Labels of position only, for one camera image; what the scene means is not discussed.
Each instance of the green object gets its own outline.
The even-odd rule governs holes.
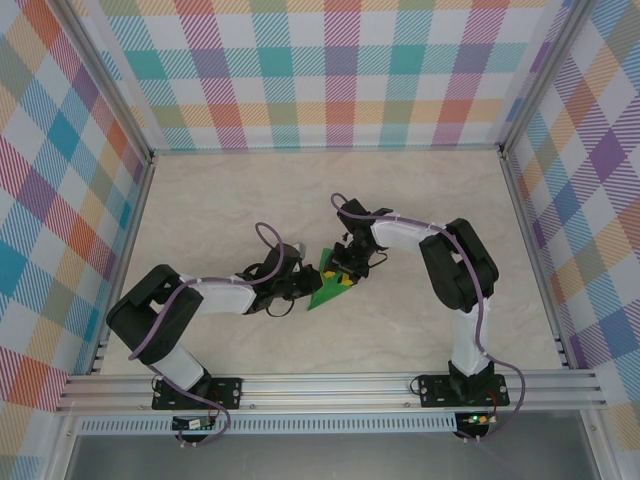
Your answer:
[[[328,302],[332,298],[337,297],[341,293],[346,292],[351,288],[349,283],[349,277],[341,272],[335,272],[333,276],[327,276],[324,271],[324,266],[327,263],[327,258],[331,254],[330,248],[322,250],[322,257],[320,258],[320,274],[322,275],[322,287],[320,290],[311,295],[311,302],[309,303],[309,310]]]

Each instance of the green triangle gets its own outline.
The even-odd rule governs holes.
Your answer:
[[[337,297],[341,293],[346,292],[351,287],[346,285],[340,285],[342,278],[341,273],[336,273],[332,277],[326,277],[324,274],[324,266],[327,263],[327,258],[331,254],[330,248],[322,250],[322,257],[320,258],[320,274],[322,276],[322,287],[311,295],[311,302],[309,302],[309,310],[328,302],[332,298]]]

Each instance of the beige floor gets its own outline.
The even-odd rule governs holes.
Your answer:
[[[262,261],[253,224],[307,245],[317,266],[344,230],[339,191],[371,210],[434,222],[467,218],[500,270],[489,348],[522,368],[559,368],[551,331],[504,179],[492,151],[258,153],[160,157],[125,289],[159,263],[228,276]],[[182,343],[212,373],[385,372],[446,368],[451,312],[422,259],[390,251],[371,277],[331,302],[284,318],[195,317]],[[104,374],[146,372],[111,335]]]

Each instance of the enclosure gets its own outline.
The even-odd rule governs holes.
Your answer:
[[[637,1],[7,0],[0,18],[0,478],[637,478]],[[159,264],[262,262],[259,221],[320,268],[346,231],[334,192],[473,226],[500,272],[485,346],[526,379],[496,366],[511,402],[491,431],[509,429],[463,443],[477,408],[411,392],[447,370],[454,317],[389,249],[317,308],[196,315],[180,344],[242,392],[220,440],[181,451],[172,418],[206,410],[152,410],[107,313]]]

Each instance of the aluminum rail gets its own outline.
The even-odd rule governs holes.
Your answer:
[[[244,375],[240,412],[263,415],[474,410],[421,408],[419,398],[409,390],[409,383],[422,373]],[[520,380],[515,373],[500,373],[505,375],[510,392],[511,405],[502,408],[508,411],[513,409],[520,394]],[[72,376],[62,393],[58,412],[75,416],[157,415],[161,412],[150,406],[152,378],[152,375]],[[606,405],[598,380],[590,370],[531,370],[525,372],[525,378],[527,395],[523,410],[600,409]],[[181,414],[203,412],[180,411]]]

